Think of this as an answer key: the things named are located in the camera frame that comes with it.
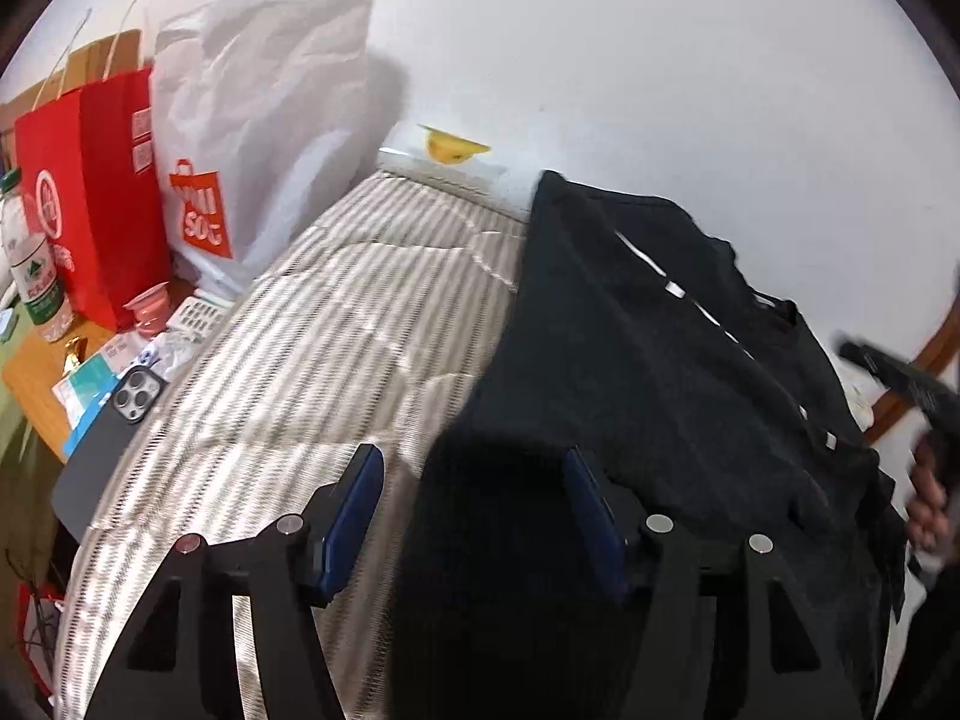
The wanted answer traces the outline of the person's right hand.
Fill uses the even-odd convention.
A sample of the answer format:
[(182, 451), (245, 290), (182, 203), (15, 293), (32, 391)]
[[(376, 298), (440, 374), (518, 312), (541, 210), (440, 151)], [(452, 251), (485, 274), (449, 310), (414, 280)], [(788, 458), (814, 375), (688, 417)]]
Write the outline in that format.
[(913, 548), (926, 553), (950, 550), (952, 561), (957, 561), (958, 536), (950, 531), (946, 489), (935, 477), (941, 455), (942, 439), (935, 431), (928, 431), (914, 446), (907, 535)]

